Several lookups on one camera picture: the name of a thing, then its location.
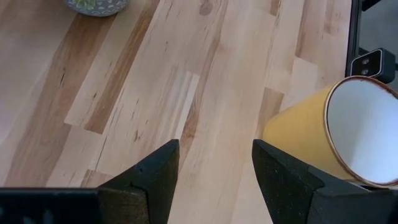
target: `metal screw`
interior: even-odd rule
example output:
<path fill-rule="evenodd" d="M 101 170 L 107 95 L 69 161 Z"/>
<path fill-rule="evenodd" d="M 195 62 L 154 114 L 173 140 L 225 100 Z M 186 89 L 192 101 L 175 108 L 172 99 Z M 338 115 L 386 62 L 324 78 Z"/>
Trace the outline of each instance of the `metal screw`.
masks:
<path fill-rule="evenodd" d="M 369 63 L 369 59 L 368 59 L 368 58 L 366 58 L 366 59 L 364 59 L 364 60 L 362 61 L 362 64 L 363 64 L 363 65 L 366 65 L 367 63 Z"/>
<path fill-rule="evenodd" d="M 362 75 L 366 75 L 366 74 L 368 74 L 368 72 L 369 72 L 368 69 L 364 69 L 364 70 L 362 70 L 361 74 L 362 74 Z"/>

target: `brown rim edge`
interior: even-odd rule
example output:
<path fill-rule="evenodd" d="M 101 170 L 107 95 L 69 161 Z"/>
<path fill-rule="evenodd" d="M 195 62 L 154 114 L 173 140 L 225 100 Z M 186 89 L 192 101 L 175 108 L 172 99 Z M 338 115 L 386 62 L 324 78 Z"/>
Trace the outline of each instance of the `brown rim edge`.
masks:
<path fill-rule="evenodd" d="M 328 96 L 325 100 L 325 105 L 323 107 L 323 128 L 325 129 L 326 132 L 326 137 L 328 139 L 329 142 L 329 146 L 332 148 L 333 154 L 335 155 L 337 161 L 340 163 L 340 165 L 344 168 L 344 170 L 349 173 L 350 175 L 352 175 L 356 180 L 368 184 L 370 186 L 373 187 L 379 187 L 379 188 L 389 188 L 389 187 L 395 187 L 398 185 L 398 178 L 396 178 L 396 180 L 393 180 L 392 182 L 386 183 L 386 184 L 378 184 L 375 182 L 371 182 L 368 181 L 360 176 L 358 176 L 357 174 L 355 174 L 354 171 L 352 171 L 347 164 L 342 160 L 342 158 L 340 157 L 340 155 L 338 154 L 338 151 L 336 150 L 335 145 L 333 144 L 333 141 L 331 140 L 331 136 L 330 136 L 330 132 L 329 132 L 329 125 L 328 125 L 328 107 L 329 107 L 329 102 L 330 102 L 330 98 L 333 95 L 334 91 L 344 82 L 348 82 L 350 80 L 364 80 L 367 82 L 371 82 L 371 83 L 375 83 L 376 85 L 378 85 L 379 87 L 385 89 L 388 93 L 392 94 L 395 98 L 398 99 L 398 94 L 396 92 L 394 92 L 394 90 L 392 90 L 390 87 L 388 87 L 386 84 L 380 82 L 379 80 L 373 79 L 373 78 L 369 78 L 369 77 L 363 77 L 363 76 L 351 76 L 351 77 L 347 77 L 344 78 L 342 81 L 336 83 L 331 90 L 328 93 Z"/>

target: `gray pot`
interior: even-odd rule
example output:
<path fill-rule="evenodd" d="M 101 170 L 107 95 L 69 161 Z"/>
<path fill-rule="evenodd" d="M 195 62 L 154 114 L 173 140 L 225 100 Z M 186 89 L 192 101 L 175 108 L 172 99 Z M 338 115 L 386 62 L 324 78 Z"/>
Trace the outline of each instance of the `gray pot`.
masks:
<path fill-rule="evenodd" d="M 79 8 L 73 0 L 64 0 L 72 9 L 87 16 L 110 16 L 125 8 L 129 0 L 96 0 L 93 9 Z"/>

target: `succulent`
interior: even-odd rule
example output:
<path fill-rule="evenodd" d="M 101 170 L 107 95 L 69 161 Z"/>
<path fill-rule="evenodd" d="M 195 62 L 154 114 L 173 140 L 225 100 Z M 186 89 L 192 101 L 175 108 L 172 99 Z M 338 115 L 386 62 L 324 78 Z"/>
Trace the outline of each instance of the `succulent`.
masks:
<path fill-rule="evenodd" d="M 73 0 L 79 9 L 94 9 L 96 0 Z"/>

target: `wooden table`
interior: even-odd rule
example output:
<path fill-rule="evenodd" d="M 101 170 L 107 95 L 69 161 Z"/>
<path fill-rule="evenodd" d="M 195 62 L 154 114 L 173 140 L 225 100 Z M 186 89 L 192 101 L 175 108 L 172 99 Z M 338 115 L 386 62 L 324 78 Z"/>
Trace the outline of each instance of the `wooden table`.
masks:
<path fill-rule="evenodd" d="M 180 139 L 170 223 L 270 223 L 266 121 L 344 77 L 351 1 L 0 2 L 0 185 L 95 187 Z"/>

